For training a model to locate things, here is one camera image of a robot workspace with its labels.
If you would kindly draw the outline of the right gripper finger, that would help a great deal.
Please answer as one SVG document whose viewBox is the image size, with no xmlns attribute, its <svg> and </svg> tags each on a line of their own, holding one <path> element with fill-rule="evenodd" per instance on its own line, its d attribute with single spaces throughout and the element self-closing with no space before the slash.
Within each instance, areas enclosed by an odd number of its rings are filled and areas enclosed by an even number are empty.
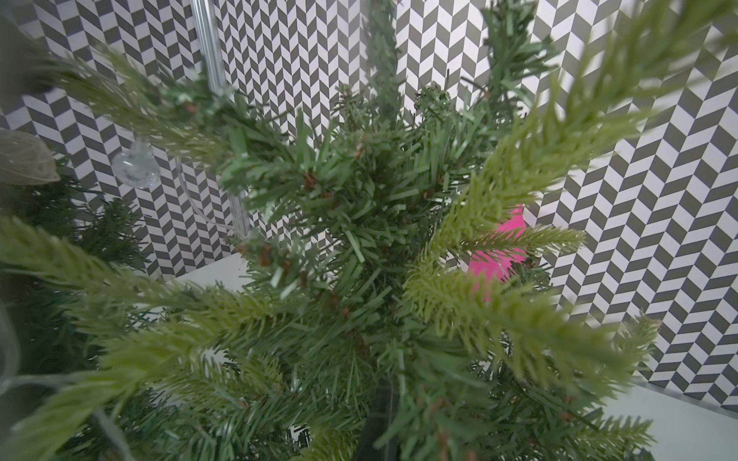
<svg viewBox="0 0 738 461">
<path fill-rule="evenodd" d="M 355 450 L 353 461 L 397 461 L 399 459 L 398 438 L 394 436 L 388 442 L 375 447 L 375 442 L 383 436 L 397 414 L 399 396 L 392 385 L 380 385 L 366 422 L 361 432 L 361 438 Z"/>
</svg>

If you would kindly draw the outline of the light green fern tree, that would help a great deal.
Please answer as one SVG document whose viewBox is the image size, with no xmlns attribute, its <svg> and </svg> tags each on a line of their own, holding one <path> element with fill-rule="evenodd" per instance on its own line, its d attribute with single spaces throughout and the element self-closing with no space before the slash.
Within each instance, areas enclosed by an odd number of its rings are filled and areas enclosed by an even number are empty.
<svg viewBox="0 0 738 461">
<path fill-rule="evenodd" d="M 585 167 L 650 117 L 628 103 L 707 45 L 733 1 L 639 1 L 586 46 L 562 109 L 519 83 L 555 75 L 551 40 L 533 40 L 530 1 L 484 9 L 490 71 L 470 106 L 421 92 L 402 115 L 395 5 L 366 16 L 371 91 L 344 90 L 315 141 L 283 134 L 241 97 L 153 81 L 117 53 L 113 75 L 21 38 L 22 77 L 59 88 L 145 140 L 204 163 L 249 207 L 290 219 L 292 240 L 238 244 L 250 280 L 234 292 L 156 282 L 17 217 L 1 259 L 80 293 L 69 311 L 100 349 L 56 383 L 12 431 L 13 460 L 82 453 L 120 460 L 352 460 L 380 385 L 399 396 L 379 448 L 398 460 L 630 460 L 648 456 L 648 422 L 607 417 L 657 335 L 645 317 L 592 327 L 517 278 L 449 267 L 476 251 L 574 251 L 577 230 L 494 234 L 518 205 Z"/>
</svg>

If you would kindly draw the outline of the rattan ball string light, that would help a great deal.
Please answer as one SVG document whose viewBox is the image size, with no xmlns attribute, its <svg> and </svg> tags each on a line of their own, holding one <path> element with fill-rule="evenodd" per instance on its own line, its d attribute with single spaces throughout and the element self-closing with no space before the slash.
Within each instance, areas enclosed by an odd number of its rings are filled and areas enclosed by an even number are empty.
<svg viewBox="0 0 738 461">
<path fill-rule="evenodd" d="M 59 182 L 52 152 L 31 134 L 1 130 L 1 184 L 41 186 Z"/>
</svg>

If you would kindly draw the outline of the dark green christmas tree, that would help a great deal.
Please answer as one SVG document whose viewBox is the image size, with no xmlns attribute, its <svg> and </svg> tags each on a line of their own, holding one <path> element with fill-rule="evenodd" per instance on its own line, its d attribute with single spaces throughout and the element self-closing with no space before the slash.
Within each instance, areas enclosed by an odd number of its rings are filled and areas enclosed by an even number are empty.
<svg viewBox="0 0 738 461">
<path fill-rule="evenodd" d="M 40 186 L 1 186 L 1 212 L 66 238 L 104 261 L 143 269 L 140 213 L 128 202 L 88 192 L 67 172 Z M 20 346 L 23 375 L 66 374 L 90 368 L 97 349 L 75 330 L 63 308 L 74 293 L 1 266 L 1 305 L 8 309 Z"/>
</svg>

